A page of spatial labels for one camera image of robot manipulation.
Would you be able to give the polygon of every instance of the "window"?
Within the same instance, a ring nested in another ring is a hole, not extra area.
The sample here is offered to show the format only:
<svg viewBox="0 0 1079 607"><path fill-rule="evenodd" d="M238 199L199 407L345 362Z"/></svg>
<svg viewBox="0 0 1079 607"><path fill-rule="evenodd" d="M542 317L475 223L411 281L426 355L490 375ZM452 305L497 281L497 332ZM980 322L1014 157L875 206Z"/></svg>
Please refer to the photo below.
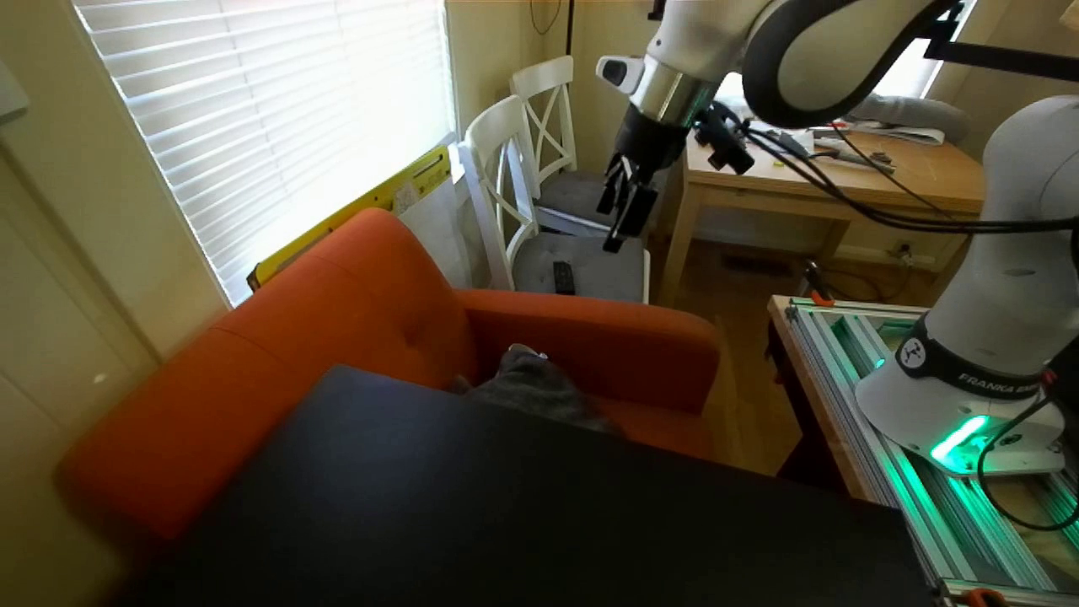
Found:
<svg viewBox="0 0 1079 607"><path fill-rule="evenodd" d="M445 0L73 0L233 305L452 131Z"/></svg>

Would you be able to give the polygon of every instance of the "white chair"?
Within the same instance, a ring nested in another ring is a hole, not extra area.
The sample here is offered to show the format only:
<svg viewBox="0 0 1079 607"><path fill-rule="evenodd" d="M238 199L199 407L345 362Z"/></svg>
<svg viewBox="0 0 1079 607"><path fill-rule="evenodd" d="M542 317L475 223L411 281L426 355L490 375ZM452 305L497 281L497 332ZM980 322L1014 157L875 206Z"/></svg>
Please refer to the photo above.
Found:
<svg viewBox="0 0 1079 607"><path fill-rule="evenodd" d="M635 299L651 298L651 256L642 241L620 254L603 249L603 234L540 234L534 190L537 161L519 99L485 108L454 144L469 199L482 234L493 287L556 294L552 265L572 269L581 298Z"/></svg>
<svg viewBox="0 0 1079 607"><path fill-rule="evenodd" d="M511 75L508 87L526 103L534 160L537 160L537 217L556 234L608 230L609 217L598 212L603 175L576 172L572 136L572 59L552 59Z"/></svg>

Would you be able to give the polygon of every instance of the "chair back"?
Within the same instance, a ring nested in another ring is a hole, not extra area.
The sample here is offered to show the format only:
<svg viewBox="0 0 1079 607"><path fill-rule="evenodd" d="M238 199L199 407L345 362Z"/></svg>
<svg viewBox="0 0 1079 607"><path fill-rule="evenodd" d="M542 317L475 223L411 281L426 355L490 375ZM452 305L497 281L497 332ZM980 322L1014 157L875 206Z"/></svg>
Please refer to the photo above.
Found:
<svg viewBox="0 0 1079 607"><path fill-rule="evenodd" d="M534 129L537 185L556 172L576 172L576 136L572 136L572 59L552 59L511 75L508 87L526 103Z"/></svg>
<svg viewBox="0 0 1079 607"><path fill-rule="evenodd" d="M454 157L466 170L493 287L516 290L516 254L540 238L534 208L537 165L526 106L519 99L503 99L480 111L466 129L466 143L454 144Z"/></svg>

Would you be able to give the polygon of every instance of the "floor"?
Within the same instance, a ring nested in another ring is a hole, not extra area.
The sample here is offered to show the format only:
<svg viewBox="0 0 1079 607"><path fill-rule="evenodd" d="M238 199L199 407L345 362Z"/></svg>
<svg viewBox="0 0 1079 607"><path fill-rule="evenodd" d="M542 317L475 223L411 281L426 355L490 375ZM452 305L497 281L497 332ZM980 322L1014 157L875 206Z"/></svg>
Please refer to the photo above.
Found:
<svg viewBox="0 0 1079 607"><path fill-rule="evenodd" d="M718 383L706 421L716 458L734 469L777 477L800 426L765 359L765 305L772 294L804 294L806 256L693 244L675 307L716 325L721 349ZM844 299L932 305L933 277L919 269L818 265Z"/></svg>

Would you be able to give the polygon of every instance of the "green light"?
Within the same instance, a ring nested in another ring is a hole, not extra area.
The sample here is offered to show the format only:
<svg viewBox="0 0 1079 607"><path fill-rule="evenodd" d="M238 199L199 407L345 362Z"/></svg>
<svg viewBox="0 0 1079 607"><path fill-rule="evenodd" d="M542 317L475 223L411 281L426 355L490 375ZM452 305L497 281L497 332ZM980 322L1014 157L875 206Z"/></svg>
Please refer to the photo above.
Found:
<svg viewBox="0 0 1079 607"><path fill-rule="evenodd" d="M986 416L969 420L959 432L952 432L940 444L933 444L933 458L947 461L952 449L964 444L975 432L980 432L987 426Z"/></svg>

